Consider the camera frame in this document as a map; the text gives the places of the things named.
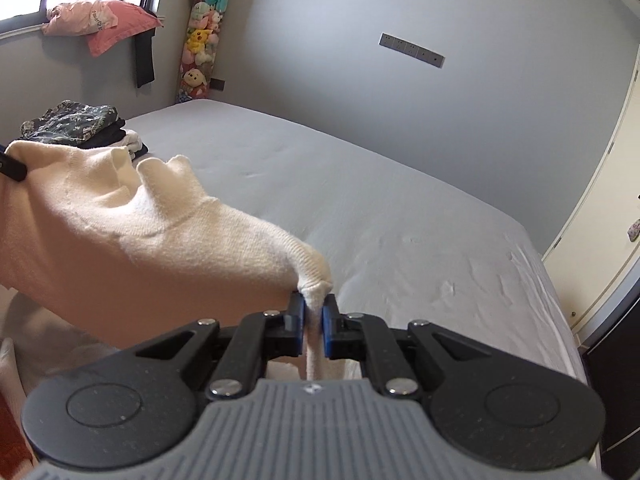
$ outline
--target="yellow plush toy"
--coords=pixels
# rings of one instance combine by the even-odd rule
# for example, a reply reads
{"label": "yellow plush toy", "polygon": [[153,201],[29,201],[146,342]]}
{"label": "yellow plush toy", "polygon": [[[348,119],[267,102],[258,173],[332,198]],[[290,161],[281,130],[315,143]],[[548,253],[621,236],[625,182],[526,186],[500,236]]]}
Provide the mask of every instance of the yellow plush toy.
{"label": "yellow plush toy", "polygon": [[187,40],[187,48],[194,54],[199,53],[204,49],[204,44],[207,42],[210,32],[210,30],[204,30],[201,28],[194,30]]}

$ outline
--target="electrical outlet panel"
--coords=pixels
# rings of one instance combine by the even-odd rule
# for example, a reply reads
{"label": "electrical outlet panel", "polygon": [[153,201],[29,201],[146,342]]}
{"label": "electrical outlet panel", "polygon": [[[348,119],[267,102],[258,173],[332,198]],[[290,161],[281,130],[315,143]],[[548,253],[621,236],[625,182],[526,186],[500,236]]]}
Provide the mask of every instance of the electrical outlet panel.
{"label": "electrical outlet panel", "polygon": [[427,48],[409,43],[408,41],[395,38],[389,34],[382,35],[380,38],[380,45],[386,46],[391,50],[397,50],[398,52],[407,54],[410,57],[415,57],[415,59],[429,63],[437,68],[442,68],[442,64],[444,63],[444,56],[441,56]]}

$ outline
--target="fitted sheet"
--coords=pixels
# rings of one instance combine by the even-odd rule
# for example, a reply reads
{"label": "fitted sheet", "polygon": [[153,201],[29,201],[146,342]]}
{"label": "fitted sheet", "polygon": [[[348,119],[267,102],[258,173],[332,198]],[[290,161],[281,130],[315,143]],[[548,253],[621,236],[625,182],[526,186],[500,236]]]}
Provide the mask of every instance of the fitted sheet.
{"label": "fitted sheet", "polygon": [[210,195],[324,254],[342,312],[396,328],[427,319],[585,380],[539,254],[497,209],[344,140],[219,102],[127,127],[152,156],[187,155]]}

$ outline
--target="wall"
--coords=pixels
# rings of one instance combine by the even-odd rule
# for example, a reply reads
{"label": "wall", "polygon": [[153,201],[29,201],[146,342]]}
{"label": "wall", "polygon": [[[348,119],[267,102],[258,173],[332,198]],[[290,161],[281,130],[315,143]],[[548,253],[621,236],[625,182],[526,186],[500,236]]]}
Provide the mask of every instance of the wall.
{"label": "wall", "polygon": [[85,38],[45,38],[39,31],[0,40],[0,144],[26,119],[64,99],[113,104],[127,119],[174,103],[182,37],[190,0],[160,0],[165,16],[153,42],[156,80],[137,89],[132,40],[92,58]]}
{"label": "wall", "polygon": [[[444,67],[378,46],[382,32]],[[230,0],[216,98],[445,180],[543,252],[604,152],[639,38],[619,0]]]}

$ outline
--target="stack of folded clothes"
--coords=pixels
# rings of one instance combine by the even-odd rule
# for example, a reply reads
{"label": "stack of folded clothes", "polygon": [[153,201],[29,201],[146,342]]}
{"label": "stack of folded clothes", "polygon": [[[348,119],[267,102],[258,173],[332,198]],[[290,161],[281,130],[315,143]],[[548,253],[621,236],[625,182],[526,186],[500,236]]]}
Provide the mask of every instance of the stack of folded clothes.
{"label": "stack of folded clothes", "polygon": [[89,106],[62,101],[42,116],[25,121],[20,138],[46,144],[66,144],[88,150],[105,146],[126,146],[135,160],[148,148],[133,130],[125,130],[125,121],[113,106]]}

